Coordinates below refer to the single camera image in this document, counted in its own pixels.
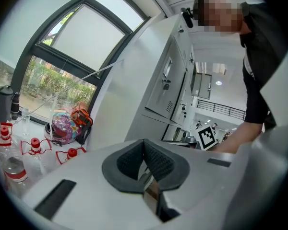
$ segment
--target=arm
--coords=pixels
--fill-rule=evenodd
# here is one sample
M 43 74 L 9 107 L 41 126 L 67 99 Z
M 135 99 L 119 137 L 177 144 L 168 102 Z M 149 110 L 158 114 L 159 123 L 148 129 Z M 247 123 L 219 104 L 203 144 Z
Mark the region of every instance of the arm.
M 253 141 L 260 135 L 263 122 L 268 114 L 268 107 L 260 94 L 260 86 L 243 67 L 243 80 L 248 95 L 245 122 L 213 151 L 236 153 L 239 146 Z
M 262 128 L 262 124 L 244 122 L 231 136 L 218 144 L 213 151 L 236 153 L 241 144 L 255 140 Z

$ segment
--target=red bottle cap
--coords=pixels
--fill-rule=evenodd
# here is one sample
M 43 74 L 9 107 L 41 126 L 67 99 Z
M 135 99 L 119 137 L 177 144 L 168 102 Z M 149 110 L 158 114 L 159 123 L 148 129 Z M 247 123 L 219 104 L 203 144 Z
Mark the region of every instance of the red bottle cap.
M 32 138 L 32 139 L 31 139 L 31 146 L 32 146 L 33 148 L 39 148 L 39 147 L 40 147 L 39 139 L 37 139 L 37 138 Z
M 75 148 L 68 149 L 68 157 L 73 158 L 77 156 L 77 150 Z
M 9 135 L 9 128 L 7 128 L 6 126 L 1 126 L 0 134 L 2 136 L 8 136 Z

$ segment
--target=window frame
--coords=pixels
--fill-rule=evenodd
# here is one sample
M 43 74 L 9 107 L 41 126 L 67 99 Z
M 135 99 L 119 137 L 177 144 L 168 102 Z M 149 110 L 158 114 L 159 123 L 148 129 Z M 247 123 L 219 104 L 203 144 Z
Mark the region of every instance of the window frame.
M 78 77 L 83 78 L 93 72 L 95 69 L 91 69 L 80 61 L 58 51 L 57 49 L 43 43 L 45 37 L 50 33 L 50 31 L 69 13 L 74 11 L 74 13 L 66 20 L 62 27 L 57 32 L 57 35 L 54 37 L 51 45 L 54 43 L 59 33 L 65 28 L 69 20 L 79 11 L 81 8 L 75 11 L 76 8 L 81 6 L 87 6 L 90 9 L 94 10 L 109 23 L 114 25 L 119 29 L 123 34 L 123 38 L 116 44 L 116 46 L 109 53 L 108 57 L 105 59 L 104 63 L 100 66 L 100 69 L 116 62 L 124 48 L 131 41 L 133 36 L 144 26 L 144 24 L 150 19 L 146 16 L 144 12 L 132 1 L 124 0 L 132 9 L 134 9 L 137 14 L 143 19 L 143 22 L 138 26 L 135 31 L 123 22 L 117 15 L 111 12 L 108 8 L 97 2 L 96 0 L 71 0 L 68 3 L 64 4 L 58 10 L 56 10 L 51 16 L 45 20 L 38 30 L 33 34 L 27 45 L 25 46 L 14 70 L 14 74 L 11 81 L 11 88 L 14 92 L 20 92 L 22 83 L 26 74 L 26 70 L 29 66 L 29 63 L 33 56 L 41 58 L 46 62 L 56 66 L 59 69 Z M 92 75 L 91 77 L 85 79 L 86 82 L 96 86 L 95 93 L 88 107 L 88 113 L 91 113 L 96 98 L 99 94 L 99 91 L 107 78 L 111 69 L 107 69 L 101 72 L 98 75 Z M 38 115 L 32 115 L 31 120 L 40 124 L 45 125 L 46 118 L 41 117 L 37 118 Z

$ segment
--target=ceiling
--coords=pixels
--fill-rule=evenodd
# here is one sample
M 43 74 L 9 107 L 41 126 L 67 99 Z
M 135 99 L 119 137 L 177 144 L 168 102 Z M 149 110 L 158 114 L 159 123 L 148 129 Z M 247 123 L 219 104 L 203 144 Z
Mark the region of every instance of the ceiling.
M 226 129 L 229 129 L 230 132 L 233 132 L 234 130 L 232 130 L 232 128 L 237 128 L 238 125 L 236 124 L 232 124 L 232 123 L 229 123 L 229 122 L 225 122 L 223 120 L 220 120 L 220 119 L 216 119 L 216 118 L 213 118 L 213 117 L 208 117 L 208 116 L 205 116 L 205 115 L 202 115 L 202 114 L 195 114 L 195 119 L 194 119 L 194 125 L 198 122 L 198 121 L 201 121 L 201 124 L 203 126 L 205 126 L 205 123 L 207 123 L 208 120 L 210 120 L 210 122 L 208 124 L 214 124 L 214 123 L 217 123 L 217 128 L 218 129 L 221 129 L 221 130 L 226 130 Z
M 181 8 L 192 9 L 194 2 L 194 0 L 165 1 L 174 14 L 180 14 Z M 200 26 L 188 28 L 188 32 L 194 49 L 195 61 L 206 62 L 206 73 L 213 76 L 210 101 L 245 110 L 247 95 L 242 76 L 245 51 L 240 45 L 239 35 L 207 32 Z M 227 70 L 225 76 L 213 72 L 213 63 L 225 64 Z M 216 81 L 221 81 L 223 84 L 217 86 Z

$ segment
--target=vent grille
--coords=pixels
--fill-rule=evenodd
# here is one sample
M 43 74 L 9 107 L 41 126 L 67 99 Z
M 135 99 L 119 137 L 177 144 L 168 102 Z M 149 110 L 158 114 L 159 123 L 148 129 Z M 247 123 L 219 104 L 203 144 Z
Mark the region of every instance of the vent grille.
M 169 101 L 169 102 L 168 102 L 168 106 L 167 106 L 167 111 L 168 111 L 169 113 L 171 112 L 172 107 L 173 107 L 173 103 L 172 103 L 172 101 Z

